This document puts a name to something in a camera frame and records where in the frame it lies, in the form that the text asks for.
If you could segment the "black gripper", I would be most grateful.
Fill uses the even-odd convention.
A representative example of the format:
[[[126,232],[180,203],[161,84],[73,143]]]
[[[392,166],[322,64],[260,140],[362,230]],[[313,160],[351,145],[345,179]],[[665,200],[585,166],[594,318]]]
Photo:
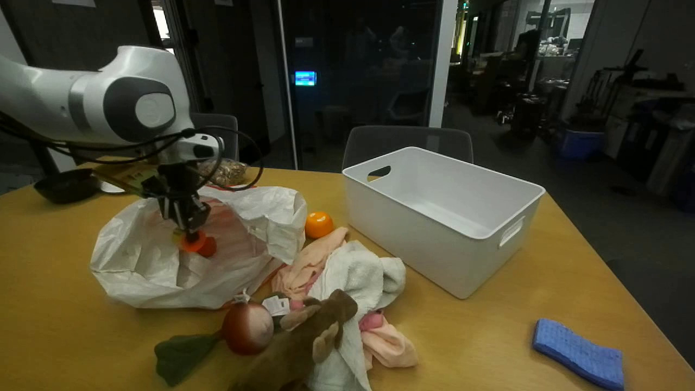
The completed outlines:
[[[161,216],[180,232],[196,235],[210,214],[210,206],[197,196],[197,180],[190,164],[161,166],[141,182],[141,196],[155,198]]]

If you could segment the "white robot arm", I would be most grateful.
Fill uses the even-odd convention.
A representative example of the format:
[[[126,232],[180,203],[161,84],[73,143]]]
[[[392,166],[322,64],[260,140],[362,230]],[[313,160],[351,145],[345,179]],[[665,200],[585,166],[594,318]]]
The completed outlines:
[[[147,160],[135,187],[157,198],[182,232],[199,230],[208,206],[196,166],[222,145],[193,129],[178,59],[162,47],[119,46],[96,71],[50,70],[0,56],[2,127],[48,149],[66,145],[104,166]]]

